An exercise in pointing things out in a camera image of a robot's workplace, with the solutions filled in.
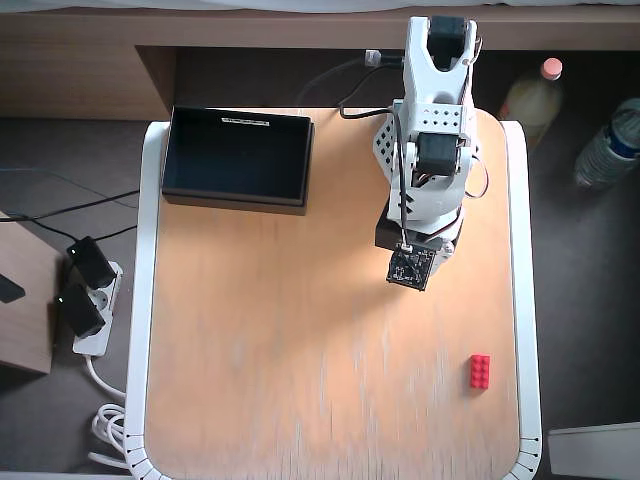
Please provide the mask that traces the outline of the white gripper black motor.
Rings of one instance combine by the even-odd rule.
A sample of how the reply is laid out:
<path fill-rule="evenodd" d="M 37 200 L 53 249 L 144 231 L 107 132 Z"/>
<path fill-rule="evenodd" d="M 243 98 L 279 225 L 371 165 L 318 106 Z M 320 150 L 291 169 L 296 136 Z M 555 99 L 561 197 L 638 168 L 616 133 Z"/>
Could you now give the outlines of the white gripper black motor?
<path fill-rule="evenodd" d="M 436 176 L 420 188 L 407 185 L 407 240 L 428 245 L 434 251 L 430 276 L 455 253 L 464 210 L 464 180 L 461 175 Z M 394 249 L 401 240 L 399 176 L 392 179 L 389 201 L 375 229 L 375 245 Z"/>

